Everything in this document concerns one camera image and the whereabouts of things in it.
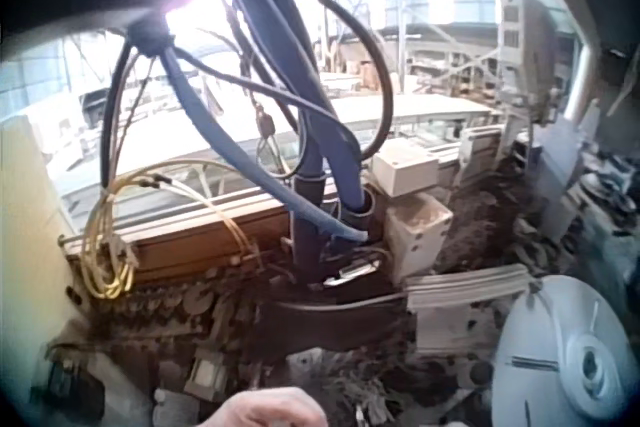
white junction box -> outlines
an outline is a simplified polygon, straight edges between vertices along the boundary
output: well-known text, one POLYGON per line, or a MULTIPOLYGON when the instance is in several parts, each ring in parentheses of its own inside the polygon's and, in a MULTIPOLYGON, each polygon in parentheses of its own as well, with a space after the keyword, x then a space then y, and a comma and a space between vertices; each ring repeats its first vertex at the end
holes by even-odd
POLYGON ((373 156, 371 173, 391 198, 438 183, 438 158, 408 139, 387 140, 373 156))
POLYGON ((425 192, 391 201, 384 228, 394 257, 394 282, 433 266, 452 218, 449 209, 425 192))

machine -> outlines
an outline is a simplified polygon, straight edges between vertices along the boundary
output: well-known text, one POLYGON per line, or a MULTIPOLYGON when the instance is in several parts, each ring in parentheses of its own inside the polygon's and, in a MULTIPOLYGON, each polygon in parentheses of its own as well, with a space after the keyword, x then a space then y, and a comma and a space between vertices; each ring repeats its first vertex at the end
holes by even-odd
MULTIPOLYGON (((15 337, 3 342, 11 359, 45 344, 37 355, 26 350, 37 369, 32 359, 16 360, 6 377, 15 383, 3 379, 29 420, 61 413, 69 422, 172 427, 206 418, 238 390, 292 382, 344 425, 594 425, 628 406, 640 380, 629 328, 594 288, 559 275, 577 257, 566 239, 542 233, 542 207, 534 208, 534 125, 553 124, 559 108, 555 32, 539 1, 501 0, 501 110, 484 125, 452 117, 459 142, 435 148, 393 131, 381 46, 334 0, 315 1, 353 31, 376 70, 382 114, 364 148, 323 89, 294 0, 224 0, 232 38, 223 42, 238 55, 240 75, 175 45, 165 14, 188 0, 6 1, 9 58, 88 28, 123 37, 99 140, 100 196, 83 231, 73 232, 42 159, 10 162, 3 173, 14 179, 3 183, 10 218, 29 231, 14 233, 3 253, 3 302, 21 314, 9 323, 15 337), (125 112, 127 78, 143 57, 149 73, 125 112), (154 62, 217 158, 175 158, 123 174, 123 145, 154 62), (185 64, 199 71, 205 101, 185 64), (204 75, 246 94, 260 135, 255 158, 223 128, 218 102, 206 101, 204 75), (274 107, 298 136, 296 165, 278 152, 274 107), (524 157, 514 154, 523 135, 524 157), (264 149, 276 171, 263 168, 264 149), (184 165, 205 179, 204 194, 174 175, 184 165), (207 192, 206 169, 246 178, 256 190, 219 201, 207 192), (144 225, 118 223, 118 198, 140 190, 195 207, 144 225), (28 242, 38 247, 25 249, 28 242), (41 282, 18 296, 27 280, 49 279, 38 270, 47 263, 63 273, 50 288, 41 282), (33 314, 38 296, 55 321, 38 318, 30 336, 18 320, 33 314), (63 301, 70 304, 58 308, 63 301), (138 370, 146 373, 136 377, 138 370)), ((575 11, 584 14, 582 7, 575 11)), ((587 38, 593 29, 585 25, 587 38)), ((580 54, 569 118, 586 108, 592 48, 580 54)), ((3 143, 3 155, 38 153, 24 119, 2 127, 10 146, 3 143)), ((635 206, 624 205, 635 219, 635 206)), ((572 219, 585 208, 579 203, 572 219)), ((635 238, 635 229, 634 222, 625 236, 635 238)))

white wall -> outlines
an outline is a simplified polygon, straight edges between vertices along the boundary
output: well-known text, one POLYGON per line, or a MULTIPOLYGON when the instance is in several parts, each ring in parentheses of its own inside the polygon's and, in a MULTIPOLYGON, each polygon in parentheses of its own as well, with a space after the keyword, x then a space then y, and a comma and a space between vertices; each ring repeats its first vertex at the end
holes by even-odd
MULTIPOLYGON (((88 328, 85 314, 65 295, 74 280, 57 239, 71 232, 27 117, 8 119, 0 124, 0 388, 37 425, 67 423, 59 415, 44 419, 29 403, 43 347, 63 332, 75 335, 64 341, 82 341, 88 328)), ((87 360, 107 390, 101 425, 147 425, 147 393, 105 355, 87 360)))

white pipe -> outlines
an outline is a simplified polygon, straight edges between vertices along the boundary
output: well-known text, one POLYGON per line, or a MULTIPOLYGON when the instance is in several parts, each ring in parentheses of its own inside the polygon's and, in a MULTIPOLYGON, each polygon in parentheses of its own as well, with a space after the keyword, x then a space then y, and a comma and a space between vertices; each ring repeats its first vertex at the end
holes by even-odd
POLYGON ((594 83, 598 66, 598 57, 595 49, 589 44, 584 44, 578 59, 578 69, 575 80, 571 86, 571 93, 564 111, 564 117, 577 125, 587 110, 589 95, 594 83))

finger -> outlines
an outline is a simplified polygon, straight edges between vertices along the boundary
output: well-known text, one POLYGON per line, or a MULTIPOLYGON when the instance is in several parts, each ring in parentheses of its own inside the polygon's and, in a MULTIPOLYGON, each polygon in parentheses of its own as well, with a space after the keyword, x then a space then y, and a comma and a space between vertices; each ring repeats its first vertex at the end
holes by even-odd
POLYGON ((315 410, 321 415, 325 415, 322 406, 303 389, 299 387, 284 387, 282 393, 283 395, 291 395, 297 398, 298 400, 300 400, 300 402, 304 402, 307 406, 309 406, 310 409, 315 410))
POLYGON ((302 391, 294 392, 292 389, 285 388, 247 394, 246 398, 242 399, 243 404, 246 402, 243 410, 246 409, 247 420, 251 422, 285 421, 296 427, 328 427, 326 415, 320 406, 310 397, 313 403, 305 399, 302 391))

